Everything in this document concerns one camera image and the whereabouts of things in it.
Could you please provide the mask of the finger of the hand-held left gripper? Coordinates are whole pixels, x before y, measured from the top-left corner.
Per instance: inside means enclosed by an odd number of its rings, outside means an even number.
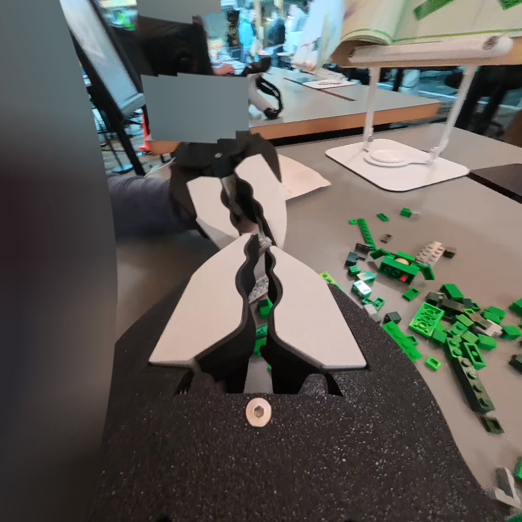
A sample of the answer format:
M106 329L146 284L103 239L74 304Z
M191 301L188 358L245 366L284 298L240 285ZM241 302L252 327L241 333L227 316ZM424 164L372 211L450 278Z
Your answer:
M237 202L273 245L284 248L287 232L285 190L261 154L245 158L234 169Z
M196 223L219 250L240 237L238 218L230 208L221 179L200 176L190 180L187 189L196 213Z

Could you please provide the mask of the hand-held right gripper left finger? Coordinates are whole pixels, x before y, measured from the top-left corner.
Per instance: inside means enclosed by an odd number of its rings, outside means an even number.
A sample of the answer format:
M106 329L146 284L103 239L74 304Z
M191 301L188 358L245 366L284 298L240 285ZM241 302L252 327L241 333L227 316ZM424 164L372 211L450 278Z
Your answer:
M188 281L149 363L188 368L244 391L256 326L248 297L256 283L257 234L244 234L214 254Z

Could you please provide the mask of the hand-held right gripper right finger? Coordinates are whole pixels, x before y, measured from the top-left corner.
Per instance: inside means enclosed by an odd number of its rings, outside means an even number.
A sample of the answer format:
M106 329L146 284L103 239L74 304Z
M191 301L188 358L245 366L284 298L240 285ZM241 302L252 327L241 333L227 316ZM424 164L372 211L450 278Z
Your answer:
M297 394L312 374L366 369L367 362L325 280L276 246L265 252L268 297L264 360L272 392Z

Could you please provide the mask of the grey desk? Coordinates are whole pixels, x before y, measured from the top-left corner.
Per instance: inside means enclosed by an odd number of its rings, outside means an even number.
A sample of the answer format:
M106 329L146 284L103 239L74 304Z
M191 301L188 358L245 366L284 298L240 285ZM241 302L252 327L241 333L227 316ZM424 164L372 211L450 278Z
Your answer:
M343 260L365 218L374 238L415 253L431 240L456 248L426 288L453 283L480 305L521 298L521 204L470 178L387 192L326 157L355 136L281 147L332 185L289 203L285 250L345 278ZM162 299L115 345L116 395L88 521L504 521L487 488L494 469L521 456L520 351L499 342L479 373L504 435L486 432L445 357L432 372L408 360L352 298L331 294L355 327L369 371L334 376L341 395L268 395L272 417L254 428L252 395L191 387L186 371L146 369L181 295L192 245L147 268Z

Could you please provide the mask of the white paper sheet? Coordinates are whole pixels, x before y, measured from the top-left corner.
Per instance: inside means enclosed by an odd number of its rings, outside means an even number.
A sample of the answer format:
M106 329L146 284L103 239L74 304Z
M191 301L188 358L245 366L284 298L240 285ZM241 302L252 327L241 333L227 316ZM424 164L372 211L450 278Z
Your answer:
M294 159L278 154L278 161L286 201L331 186L320 173Z

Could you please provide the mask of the white grip device black loops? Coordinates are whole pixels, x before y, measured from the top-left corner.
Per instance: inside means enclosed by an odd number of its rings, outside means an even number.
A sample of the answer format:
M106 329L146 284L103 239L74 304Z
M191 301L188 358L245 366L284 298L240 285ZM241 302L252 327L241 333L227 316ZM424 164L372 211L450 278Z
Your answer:
M248 103L262 113L266 119L275 120L284 109L281 91L264 78L271 68L271 57L264 56L258 62L244 64L234 74L247 79Z

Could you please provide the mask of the small green brick build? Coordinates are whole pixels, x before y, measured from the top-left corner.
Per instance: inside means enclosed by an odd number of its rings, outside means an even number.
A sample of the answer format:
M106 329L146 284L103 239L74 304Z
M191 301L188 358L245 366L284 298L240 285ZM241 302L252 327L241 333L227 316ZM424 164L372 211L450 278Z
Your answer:
M404 252L392 253L383 248L369 252L372 260L379 260L378 273L394 281L412 286L419 277L424 281L434 281L433 268Z

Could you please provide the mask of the long green studded plate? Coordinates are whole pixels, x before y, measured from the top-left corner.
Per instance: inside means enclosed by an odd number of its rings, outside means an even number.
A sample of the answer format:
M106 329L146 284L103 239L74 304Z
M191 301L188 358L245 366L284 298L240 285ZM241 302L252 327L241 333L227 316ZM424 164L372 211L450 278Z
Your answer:
M370 232L369 226L364 218L358 218L357 224L360 228L362 238L364 240L364 243L369 246L369 251L373 252L376 251L376 245L375 241L372 237L372 234Z

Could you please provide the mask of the wood-edged table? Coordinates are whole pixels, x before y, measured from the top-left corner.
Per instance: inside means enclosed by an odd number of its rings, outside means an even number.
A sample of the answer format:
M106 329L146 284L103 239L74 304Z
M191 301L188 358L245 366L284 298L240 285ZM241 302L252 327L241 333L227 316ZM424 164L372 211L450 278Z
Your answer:
M298 82L304 74L272 67L264 78L282 95L283 110L268 120L251 107L250 131L265 139L292 138L308 134L344 131L364 126L369 87L361 84L314 89ZM439 111L440 102L377 88L374 129L378 126L429 120Z

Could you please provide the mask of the bright green holed brick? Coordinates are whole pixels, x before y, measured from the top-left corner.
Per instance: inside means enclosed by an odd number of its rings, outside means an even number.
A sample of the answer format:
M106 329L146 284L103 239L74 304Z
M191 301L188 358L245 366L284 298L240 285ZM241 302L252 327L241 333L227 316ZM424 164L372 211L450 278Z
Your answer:
M436 325L442 320L444 311L432 304L423 302L418 308L408 329L426 338L432 337Z

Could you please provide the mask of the light grey studded plate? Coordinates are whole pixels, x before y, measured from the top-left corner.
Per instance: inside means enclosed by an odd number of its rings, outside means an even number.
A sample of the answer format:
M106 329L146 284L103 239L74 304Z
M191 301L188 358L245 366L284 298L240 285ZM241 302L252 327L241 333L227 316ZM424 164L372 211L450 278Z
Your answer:
M433 267L446 251L445 246L438 242L432 241L424 246L415 257L417 263Z

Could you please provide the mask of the pile of loose green bricks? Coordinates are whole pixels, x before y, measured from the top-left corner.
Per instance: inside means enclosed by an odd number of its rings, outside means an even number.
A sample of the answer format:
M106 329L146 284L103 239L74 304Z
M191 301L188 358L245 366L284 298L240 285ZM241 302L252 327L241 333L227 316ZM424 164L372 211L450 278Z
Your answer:
M521 316L508 310L511 302L521 297L520 222L509 220L506 228L499 217L488 221L476 210L459 217L439 207L434 212L413 203L404 207L410 212L385 210L387 221L369 208L337 213L328 209L313 233L319 267L331 270L347 289L363 271L375 275L368 284L373 288L369 299L384 299L384 312L397 312L402 318L397 328L405 336L415 336L418 344L414 348L422 357L413 365L452 428L459 422L471 426L472 415L487 415L498 418L504 437L520 439L521 373L510 361L512 356L521 357ZM432 267L435 280L419 277L407 286L379 274L380 261L369 255L358 262L358 275L348 274L341 279L342 272L350 271L342 269L341 263L363 240L358 218L366 220L377 249L416 257L428 243L442 243L446 251ZM444 311L430 338L408 329L423 302ZM462 344L464 356L473 363L495 411L478 414L469 407L445 354L447 337Z

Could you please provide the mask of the easel board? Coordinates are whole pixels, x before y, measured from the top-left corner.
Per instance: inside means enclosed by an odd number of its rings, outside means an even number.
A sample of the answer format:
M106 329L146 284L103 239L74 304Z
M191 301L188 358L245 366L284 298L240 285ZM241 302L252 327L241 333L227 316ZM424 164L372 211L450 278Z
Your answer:
M134 173L145 171L125 130L125 123L146 105L137 75L123 56L104 16L94 1L60 1L73 45L90 82L95 106L108 120Z

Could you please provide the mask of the white book stand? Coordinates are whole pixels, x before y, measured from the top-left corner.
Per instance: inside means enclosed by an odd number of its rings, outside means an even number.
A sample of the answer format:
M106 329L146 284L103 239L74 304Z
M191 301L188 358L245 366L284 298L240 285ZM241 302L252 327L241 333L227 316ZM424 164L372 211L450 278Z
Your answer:
M520 65L521 36L459 36L451 39L399 45L350 44L351 66L369 68L369 91L361 142L330 148L326 156L388 192L408 192L464 177L469 169L443 159L457 116L465 101L475 70L480 65ZM381 66L464 66L456 100L439 143L429 152L374 136L373 121Z

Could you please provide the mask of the black flat pad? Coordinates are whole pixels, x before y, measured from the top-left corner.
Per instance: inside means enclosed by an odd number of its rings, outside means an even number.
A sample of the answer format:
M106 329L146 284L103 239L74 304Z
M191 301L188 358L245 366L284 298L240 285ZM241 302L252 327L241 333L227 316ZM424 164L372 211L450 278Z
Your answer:
M521 163L475 169L467 177L521 204Z

